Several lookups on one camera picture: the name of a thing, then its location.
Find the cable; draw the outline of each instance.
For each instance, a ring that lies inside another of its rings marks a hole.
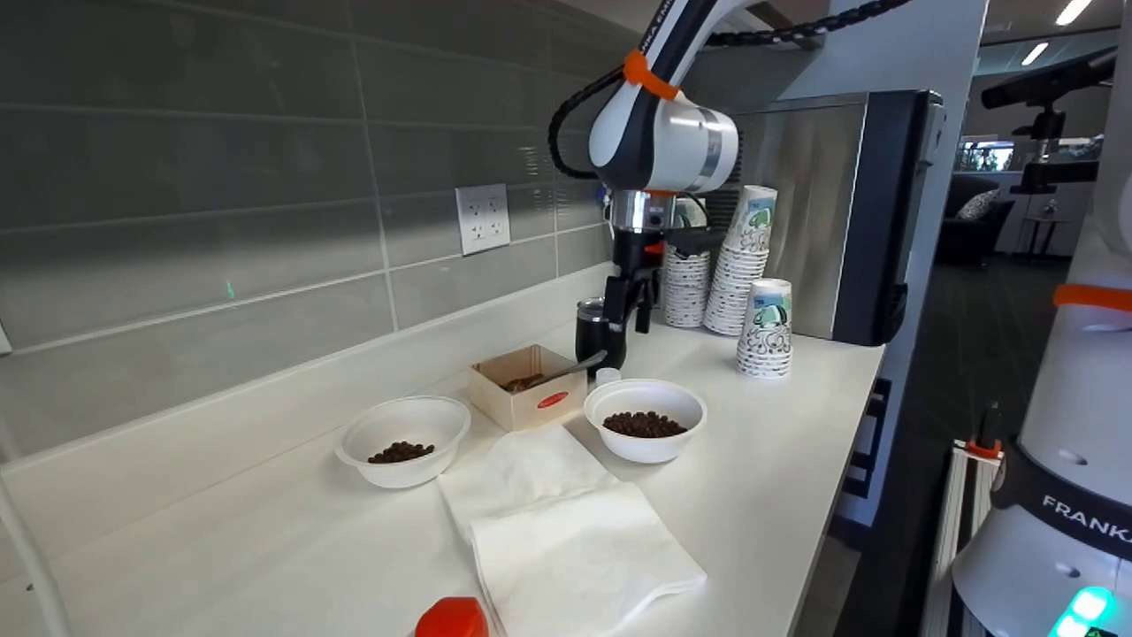
[[[837,31],[837,28],[850,28],[850,25],[858,25],[858,23],[870,23],[877,13],[888,13],[895,7],[903,7],[909,0],[870,0],[870,5],[855,5],[850,11],[837,11],[837,13],[826,13],[826,18],[816,18],[816,23],[803,23],[803,25],[790,25],[790,28],[776,28],[776,31],[713,31],[709,38],[709,48],[776,48],[776,44],[803,44],[803,38],[812,38],[812,36],[825,36],[825,31]],[[615,84],[622,79],[622,68],[613,68],[605,70],[602,79],[595,79],[592,84],[578,89],[566,103],[560,103],[560,110],[551,112],[551,125],[547,125],[547,145],[551,145],[551,158],[554,166],[566,173],[566,177],[578,177],[578,181],[592,181],[597,177],[595,170],[578,170],[564,158],[564,150],[560,150],[560,131],[564,131],[564,120],[587,99],[595,99],[597,91],[605,91],[608,84]]]

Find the ceiling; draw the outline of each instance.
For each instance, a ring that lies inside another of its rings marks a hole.
[[[564,0],[564,5],[597,13],[631,31],[645,31],[663,0]],[[777,13],[784,18],[826,13],[826,0],[769,0],[769,5],[777,7]],[[1073,59],[1082,53],[1098,53],[1117,44],[1120,0],[1092,0],[1073,28],[1058,28],[1054,18],[1060,13],[1063,5],[1068,0],[992,0],[977,75],[979,79],[1017,75],[1022,56],[1041,38],[1048,38],[1052,48],[1026,70]]]

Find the white countertop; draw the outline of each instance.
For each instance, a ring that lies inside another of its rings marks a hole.
[[[461,392],[472,360],[573,351],[602,268],[299,366],[256,386],[0,471],[69,635],[411,635],[443,594],[481,594],[439,484],[376,492],[332,462],[344,420],[404,392]],[[790,635],[881,347],[795,339],[790,381],[751,381],[731,339],[655,325],[627,376],[698,391],[711,425],[666,466],[631,466],[709,587],[627,635]],[[475,417],[468,446],[501,427]]]

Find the small cardboard box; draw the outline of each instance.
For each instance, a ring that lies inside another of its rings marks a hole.
[[[538,378],[569,366],[569,359],[560,359],[546,347],[525,347],[501,359],[479,360],[472,366],[468,399],[501,427],[534,427],[554,420],[579,409],[579,399],[587,398],[587,371],[573,371],[518,392],[501,386]]]

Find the ceiling light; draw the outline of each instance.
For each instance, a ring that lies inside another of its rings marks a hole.
[[[1052,44],[1035,44],[1026,56],[1022,68],[1028,68],[1041,53],[1048,53]]]
[[[1058,25],[1073,25],[1076,18],[1082,18],[1088,5],[1092,0],[1068,0],[1063,11],[1058,13]]]

